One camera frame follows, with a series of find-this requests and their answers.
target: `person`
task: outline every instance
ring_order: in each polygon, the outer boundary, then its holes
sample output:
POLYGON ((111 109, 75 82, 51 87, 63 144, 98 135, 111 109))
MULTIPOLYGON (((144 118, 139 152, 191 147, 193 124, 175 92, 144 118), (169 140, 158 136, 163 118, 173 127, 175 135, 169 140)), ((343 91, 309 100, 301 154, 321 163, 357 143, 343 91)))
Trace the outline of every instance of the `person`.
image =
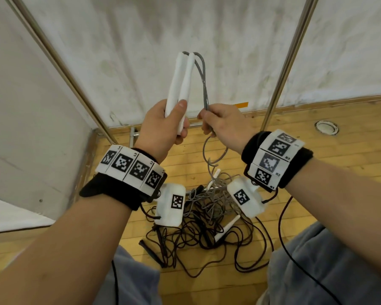
MULTIPOLYGON (((158 102, 147 113, 135 144, 158 163, 189 127, 186 121, 177 136, 186 101, 167 118, 165 104, 158 102)), ((211 126, 240 155, 257 133, 231 105, 213 104, 198 118, 205 134, 211 126)), ((319 221, 287 244, 295 260, 343 304, 381 304, 381 184, 311 158, 286 190, 319 221)), ((104 194, 81 198, 3 270, 0 304, 115 304, 113 258, 121 304, 160 304, 158 272, 118 246, 131 212, 104 194)), ((261 302, 334 303, 282 248, 271 256, 265 298, 261 302)))

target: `wooden floor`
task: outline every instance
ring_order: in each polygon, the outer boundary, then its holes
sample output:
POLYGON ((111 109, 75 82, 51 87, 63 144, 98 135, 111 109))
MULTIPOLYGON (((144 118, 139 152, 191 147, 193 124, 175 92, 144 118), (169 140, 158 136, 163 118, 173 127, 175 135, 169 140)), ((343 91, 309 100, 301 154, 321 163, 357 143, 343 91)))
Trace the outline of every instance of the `wooden floor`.
MULTIPOLYGON (((254 118, 257 130, 262 120, 261 116, 254 118)), ((271 120, 269 130, 277 128, 305 141, 306 147, 312 149, 317 158, 381 182, 381 102, 284 112, 274 115, 271 120), (314 123, 321 119, 338 124, 340 132, 334 137, 317 132, 314 123)), ((128 144, 127 134, 117 136, 119 143, 128 144)), ((194 128, 189 130, 189 136, 182 145, 172 148, 162 164, 168 174, 167 182, 183 184, 187 189, 208 183, 209 175, 202 158, 204 140, 201 129, 194 128)), ((100 139, 93 167, 96 167, 108 146, 106 139, 100 139)), ((221 142, 212 139, 207 145, 207 157, 217 158, 223 149, 221 142)), ((219 168, 230 174, 240 174, 244 170, 244 163, 238 154, 229 151, 219 163, 219 168)), ((268 196, 266 192, 261 193, 264 197, 268 196)), ((277 220, 288 198, 288 193, 280 190, 278 197, 270 203, 266 212, 260 215, 277 247, 280 246, 277 220)), ((315 219, 294 201, 282 222, 285 241, 314 221, 315 219)), ((120 244, 137 261, 159 268, 138 245, 151 226, 141 211, 133 212, 120 244)), ((0 271, 43 231, 45 229, 1 233, 0 271)), ((248 264, 256 260, 262 250, 262 244, 262 238, 258 234, 255 235, 254 242, 241 250, 240 261, 248 264)), ((266 269, 249 274, 238 273, 233 266, 232 253, 234 249, 228 252, 224 261, 207 267, 196 279, 189 278, 180 266, 176 269, 161 270, 160 293, 164 304, 254 304, 266 289, 266 269)), ((180 252, 181 259, 193 274, 206 262, 221 257, 222 254, 222 248, 212 251, 192 248, 180 252)))

